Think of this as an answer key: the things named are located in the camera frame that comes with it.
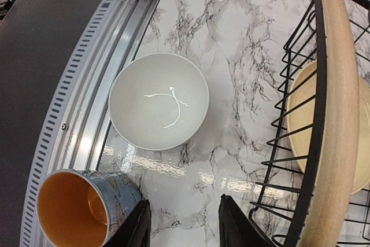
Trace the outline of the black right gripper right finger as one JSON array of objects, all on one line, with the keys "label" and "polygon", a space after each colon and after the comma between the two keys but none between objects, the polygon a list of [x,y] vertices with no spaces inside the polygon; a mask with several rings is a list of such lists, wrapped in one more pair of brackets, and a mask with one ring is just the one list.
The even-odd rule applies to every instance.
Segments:
[{"label": "black right gripper right finger", "polygon": [[223,194],[219,206],[220,246],[274,246],[253,227],[234,199]]}]

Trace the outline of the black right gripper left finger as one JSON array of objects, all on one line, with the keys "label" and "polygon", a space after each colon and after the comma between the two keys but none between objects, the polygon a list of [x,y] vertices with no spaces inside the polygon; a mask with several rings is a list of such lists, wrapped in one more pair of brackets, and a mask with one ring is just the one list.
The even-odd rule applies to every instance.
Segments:
[{"label": "black right gripper left finger", "polygon": [[112,238],[108,240],[108,246],[150,246],[150,233],[150,203],[148,200],[140,200]]}]

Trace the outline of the pale yellow round plate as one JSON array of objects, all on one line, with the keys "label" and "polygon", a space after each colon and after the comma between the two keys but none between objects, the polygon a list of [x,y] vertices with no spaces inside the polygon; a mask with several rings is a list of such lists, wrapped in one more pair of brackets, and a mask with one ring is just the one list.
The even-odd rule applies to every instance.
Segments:
[{"label": "pale yellow round plate", "polygon": [[[317,68],[317,62],[312,61],[301,69],[295,77],[291,88],[291,95],[287,99],[287,109],[292,110],[287,115],[287,131],[295,134],[289,136],[293,155],[305,156],[309,153],[312,128],[299,131],[313,123],[315,100],[308,100],[316,93],[316,75],[309,75]],[[358,154],[352,193],[363,189],[369,183],[369,87],[363,78],[359,78],[360,85],[360,132],[358,140]]]}]

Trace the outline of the large white bowl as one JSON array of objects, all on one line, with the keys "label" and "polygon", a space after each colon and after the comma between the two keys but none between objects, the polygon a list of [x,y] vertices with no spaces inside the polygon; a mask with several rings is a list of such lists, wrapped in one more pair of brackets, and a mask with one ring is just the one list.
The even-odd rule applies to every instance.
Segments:
[{"label": "large white bowl", "polygon": [[209,108],[209,87],[189,59],[153,53],[129,63],[115,78],[108,109],[119,136],[143,150],[163,151],[187,142]]}]

